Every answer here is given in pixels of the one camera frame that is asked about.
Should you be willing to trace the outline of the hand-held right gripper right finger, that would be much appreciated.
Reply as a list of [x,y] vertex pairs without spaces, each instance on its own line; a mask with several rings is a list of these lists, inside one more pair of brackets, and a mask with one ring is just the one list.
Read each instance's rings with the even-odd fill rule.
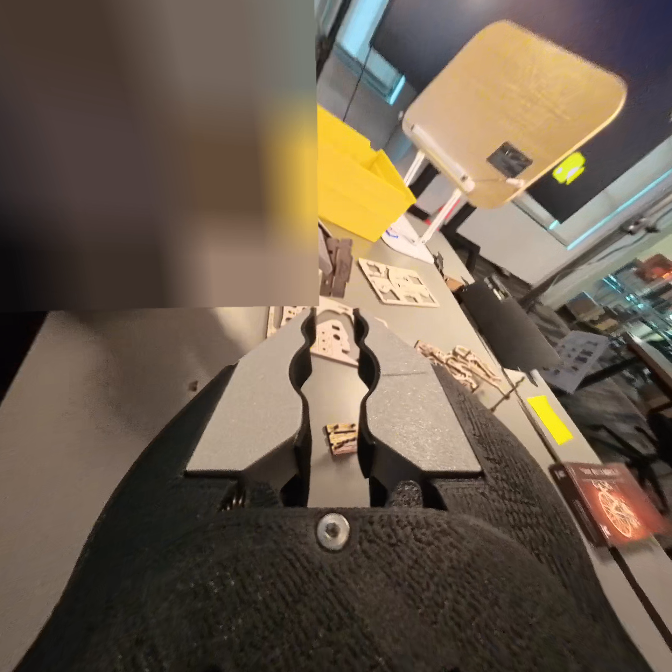
[[368,479],[474,479],[483,468],[429,360],[370,311],[354,311],[358,460]]

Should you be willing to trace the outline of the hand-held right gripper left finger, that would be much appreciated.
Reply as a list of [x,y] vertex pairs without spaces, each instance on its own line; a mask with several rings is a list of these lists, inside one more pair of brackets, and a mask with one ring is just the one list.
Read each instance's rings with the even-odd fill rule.
[[243,356],[186,466],[189,475],[298,475],[315,314],[305,308]]

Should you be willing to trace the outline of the wooden parts sheet small cutouts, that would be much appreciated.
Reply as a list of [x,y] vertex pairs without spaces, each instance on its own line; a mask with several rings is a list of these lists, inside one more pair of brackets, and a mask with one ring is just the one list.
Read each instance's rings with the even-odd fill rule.
[[418,273],[363,257],[357,263],[370,287],[383,305],[398,307],[440,306]]

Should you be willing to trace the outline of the wooden parts sheet curved cutouts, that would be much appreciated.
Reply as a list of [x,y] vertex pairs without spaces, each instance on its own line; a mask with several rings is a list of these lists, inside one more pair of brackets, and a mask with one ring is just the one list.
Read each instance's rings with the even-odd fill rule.
[[314,356],[356,367],[358,358],[351,356],[351,342],[342,320],[332,318],[316,323],[316,338],[310,348]]

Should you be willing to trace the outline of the dark red printed box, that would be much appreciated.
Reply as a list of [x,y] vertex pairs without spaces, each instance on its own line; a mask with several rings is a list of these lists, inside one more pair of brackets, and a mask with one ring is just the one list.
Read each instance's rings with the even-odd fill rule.
[[624,464],[562,462],[548,471],[595,548],[625,548],[671,534],[669,519]]

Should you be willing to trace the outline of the small wooden model crate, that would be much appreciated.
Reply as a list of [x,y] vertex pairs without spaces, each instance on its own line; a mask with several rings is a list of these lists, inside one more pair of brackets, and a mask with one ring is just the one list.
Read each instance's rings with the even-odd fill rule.
[[324,434],[332,457],[336,458],[357,453],[357,423],[327,424],[324,426]]

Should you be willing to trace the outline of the grey board with dark parts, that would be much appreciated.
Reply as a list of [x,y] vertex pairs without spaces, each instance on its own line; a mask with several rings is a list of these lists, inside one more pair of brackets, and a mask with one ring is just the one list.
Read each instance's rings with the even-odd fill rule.
[[568,332],[555,347],[559,364],[540,371],[546,383],[573,394],[609,345],[609,337],[586,331]]

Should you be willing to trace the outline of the pile of wooden pieces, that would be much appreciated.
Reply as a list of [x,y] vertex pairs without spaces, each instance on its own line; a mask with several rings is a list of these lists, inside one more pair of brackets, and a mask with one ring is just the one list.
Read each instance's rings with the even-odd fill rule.
[[420,340],[415,343],[414,348],[422,356],[444,368],[469,392],[479,390],[482,383],[503,392],[501,377],[469,348],[458,345],[450,352],[445,352]]

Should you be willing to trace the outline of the thin dark stick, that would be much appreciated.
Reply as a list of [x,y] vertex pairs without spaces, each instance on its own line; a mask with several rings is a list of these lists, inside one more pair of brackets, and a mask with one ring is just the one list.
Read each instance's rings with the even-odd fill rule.
[[517,389],[527,380],[526,376],[522,376],[518,381],[516,381],[514,384],[511,385],[510,389],[508,391],[505,391],[501,398],[497,400],[497,402],[489,409],[492,413],[495,412],[495,410],[506,400],[510,399]]

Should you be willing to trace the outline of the yellow plastic bin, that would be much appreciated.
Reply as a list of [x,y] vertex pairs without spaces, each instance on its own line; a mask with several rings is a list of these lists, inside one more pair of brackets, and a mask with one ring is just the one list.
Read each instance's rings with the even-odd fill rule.
[[318,218],[377,241],[416,197],[383,150],[323,106],[316,110]]

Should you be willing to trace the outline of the yellow sticky note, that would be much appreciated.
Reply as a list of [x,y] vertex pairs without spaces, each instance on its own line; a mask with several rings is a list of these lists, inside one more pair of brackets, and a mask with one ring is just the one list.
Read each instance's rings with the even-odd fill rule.
[[547,396],[528,397],[526,401],[556,444],[562,445],[573,440],[573,434],[552,408]]

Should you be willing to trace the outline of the yellow green sign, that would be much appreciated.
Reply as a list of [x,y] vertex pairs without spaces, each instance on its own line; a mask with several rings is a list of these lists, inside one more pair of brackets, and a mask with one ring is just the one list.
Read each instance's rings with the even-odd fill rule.
[[569,186],[584,173],[585,164],[583,153],[575,151],[553,169],[552,177],[559,184]]

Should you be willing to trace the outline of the white sheet with blue print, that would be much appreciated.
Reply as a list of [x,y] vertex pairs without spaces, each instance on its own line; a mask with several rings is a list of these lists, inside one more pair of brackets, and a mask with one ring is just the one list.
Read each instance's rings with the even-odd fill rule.
[[392,250],[404,256],[417,259],[426,264],[434,264],[434,256],[427,248],[437,228],[430,224],[422,235],[411,224],[408,214],[403,214],[381,235],[381,240]]

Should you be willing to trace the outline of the plywood chair white legs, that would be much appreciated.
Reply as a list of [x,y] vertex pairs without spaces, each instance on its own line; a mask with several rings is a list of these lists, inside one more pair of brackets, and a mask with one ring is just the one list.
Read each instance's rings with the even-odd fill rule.
[[407,109],[402,128],[421,159],[454,183],[417,241],[465,200],[503,206],[608,126],[625,80],[514,22],[479,31]]

